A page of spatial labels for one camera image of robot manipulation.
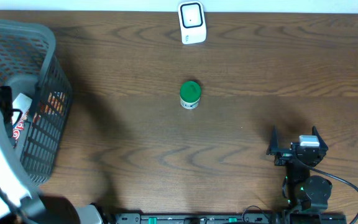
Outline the orange red candy wrapper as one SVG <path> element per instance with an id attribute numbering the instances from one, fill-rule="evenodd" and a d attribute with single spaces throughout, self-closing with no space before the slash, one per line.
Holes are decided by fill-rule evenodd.
<path id="1" fill-rule="evenodd" d="M 29 116 L 29 112 L 27 111 L 26 113 L 24 113 L 22 115 L 20 120 L 13 126 L 13 135 L 12 135 L 12 137 L 14 139 L 14 144 L 13 144 L 12 147 L 14 149 L 18 145 L 20 137 L 24 136 L 25 129 L 29 127 L 28 116 Z"/>

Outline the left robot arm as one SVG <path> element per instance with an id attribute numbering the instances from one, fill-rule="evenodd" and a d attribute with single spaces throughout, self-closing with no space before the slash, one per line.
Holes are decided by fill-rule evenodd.
<path id="1" fill-rule="evenodd" d="M 11 216 L 22 223 L 107 223 L 95 205 L 75 208 L 62 197 L 42 195 L 29 179 L 8 138 L 12 130 L 12 91 L 0 87 L 0 223 Z"/>

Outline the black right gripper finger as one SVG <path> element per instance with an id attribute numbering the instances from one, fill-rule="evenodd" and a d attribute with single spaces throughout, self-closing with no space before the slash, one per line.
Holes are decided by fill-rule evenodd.
<path id="1" fill-rule="evenodd" d="M 327 144 L 324 142 L 324 140 L 322 139 L 322 137 L 319 135 L 319 132 L 316 128 L 316 126 L 312 127 L 312 135 L 316 136 L 318 141 L 319 141 L 319 146 L 320 148 L 328 148 Z"/>
<path id="2" fill-rule="evenodd" d="M 277 136 L 277 129 L 274 126 L 272 129 L 272 135 L 268 145 L 268 150 L 277 150 L 277 149 L 278 149 L 278 136 Z"/>

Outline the white green Panadol box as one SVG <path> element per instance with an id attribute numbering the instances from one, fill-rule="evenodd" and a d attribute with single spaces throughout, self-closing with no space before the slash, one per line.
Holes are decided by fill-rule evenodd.
<path id="1" fill-rule="evenodd" d="M 16 124 L 20 121 L 25 113 L 30 109 L 32 98 L 23 93 L 19 93 L 15 100 L 12 102 L 12 107 L 15 109 L 12 116 L 12 123 Z"/>

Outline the green lid white jar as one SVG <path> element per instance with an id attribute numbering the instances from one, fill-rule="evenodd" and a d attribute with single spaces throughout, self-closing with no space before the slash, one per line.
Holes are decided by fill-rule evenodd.
<path id="1" fill-rule="evenodd" d="M 180 104 L 188 110 L 195 109 L 201 99 L 201 86 L 194 81 L 184 82 L 180 88 Z"/>

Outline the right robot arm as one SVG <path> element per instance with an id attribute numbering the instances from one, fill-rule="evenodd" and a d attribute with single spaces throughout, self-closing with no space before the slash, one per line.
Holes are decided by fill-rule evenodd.
<path id="1" fill-rule="evenodd" d="M 332 183 L 310 170 L 318 165 L 328 151 L 328 146 L 312 127 L 310 135 L 299 136 L 289 148 L 278 144 L 277 130 L 273 128 L 267 154 L 274 156 L 275 166 L 284 166 L 286 177 L 282 194 L 289 200 L 288 208 L 272 215 L 270 223 L 321 223 L 321 213 L 328 208 Z"/>

